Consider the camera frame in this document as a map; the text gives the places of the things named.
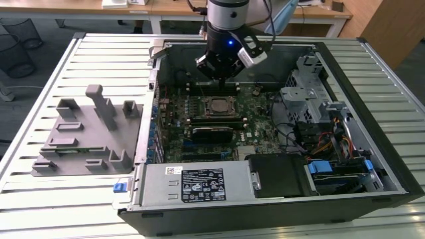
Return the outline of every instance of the power supply label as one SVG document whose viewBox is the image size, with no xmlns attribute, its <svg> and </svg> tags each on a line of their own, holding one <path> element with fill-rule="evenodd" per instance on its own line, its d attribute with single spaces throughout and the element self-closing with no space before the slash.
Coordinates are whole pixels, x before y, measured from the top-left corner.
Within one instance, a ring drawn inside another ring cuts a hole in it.
<svg viewBox="0 0 425 239">
<path fill-rule="evenodd" d="M 224 200 L 223 168 L 181 171 L 181 201 L 184 203 Z"/>
</svg>

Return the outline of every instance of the wooden table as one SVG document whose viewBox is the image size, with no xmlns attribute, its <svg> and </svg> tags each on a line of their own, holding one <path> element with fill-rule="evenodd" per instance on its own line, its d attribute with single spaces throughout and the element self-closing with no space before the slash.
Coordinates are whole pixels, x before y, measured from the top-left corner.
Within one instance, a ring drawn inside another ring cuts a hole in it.
<svg viewBox="0 0 425 239">
<path fill-rule="evenodd" d="M 192 0 L 195 6 L 205 6 L 205 0 Z M 149 20 L 153 34 L 161 34 L 161 20 L 201 21 L 203 16 L 191 11 L 185 0 L 151 0 L 148 5 L 101 9 L 101 0 L 0 0 L 0 17 L 54 19 Z M 337 37 L 349 11 L 337 12 L 320 7 L 297 9 L 291 23 L 332 25 L 327 37 Z"/>
</svg>

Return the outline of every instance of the slotted metal platform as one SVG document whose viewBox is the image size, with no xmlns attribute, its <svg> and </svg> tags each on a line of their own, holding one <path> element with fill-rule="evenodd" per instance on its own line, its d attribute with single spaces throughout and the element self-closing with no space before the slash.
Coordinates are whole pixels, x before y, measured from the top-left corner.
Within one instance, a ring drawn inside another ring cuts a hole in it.
<svg viewBox="0 0 425 239">
<path fill-rule="evenodd" d="M 87 34 L 72 40 L 0 163 L 2 239 L 144 238 L 111 206 L 112 186 L 132 174 L 35 178 L 30 172 L 56 121 L 60 98 L 74 97 L 80 105 L 92 105 L 86 87 L 101 84 L 112 103 L 144 103 L 149 47 L 156 38 L 199 39 L 188 35 Z M 417 181 L 425 185 L 425 108 L 369 45 L 355 39 L 280 39 L 325 42 Z M 168 238 L 412 239 L 425 238 L 424 222 L 425 197 L 348 223 Z"/>
</svg>

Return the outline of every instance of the small circuit board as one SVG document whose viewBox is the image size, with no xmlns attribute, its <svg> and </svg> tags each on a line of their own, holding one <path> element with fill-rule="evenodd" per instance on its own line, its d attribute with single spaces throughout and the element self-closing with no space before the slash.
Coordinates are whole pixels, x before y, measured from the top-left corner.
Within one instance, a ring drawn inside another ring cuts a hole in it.
<svg viewBox="0 0 425 239">
<path fill-rule="evenodd" d="M 240 150 L 280 153 L 269 117 L 271 95 L 240 85 L 223 95 L 193 86 L 161 90 L 160 110 L 165 163 L 244 160 Z"/>
</svg>

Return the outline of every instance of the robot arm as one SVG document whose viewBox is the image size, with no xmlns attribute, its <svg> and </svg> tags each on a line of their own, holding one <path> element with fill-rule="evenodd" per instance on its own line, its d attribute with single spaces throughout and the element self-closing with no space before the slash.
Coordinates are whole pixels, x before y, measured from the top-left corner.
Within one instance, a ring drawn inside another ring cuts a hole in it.
<svg viewBox="0 0 425 239">
<path fill-rule="evenodd" d="M 249 68 L 267 59 L 272 42 L 260 42 L 251 28 L 245 25 L 249 0 L 208 0 L 208 10 L 195 8 L 203 15 L 208 13 L 207 52 L 196 60 L 197 69 L 203 74 L 219 80 L 223 86 L 228 78 L 235 77 L 244 68 Z M 280 26 L 289 22 L 299 0 L 291 0 L 280 13 Z M 272 18 L 271 6 L 265 6 Z"/>
</svg>

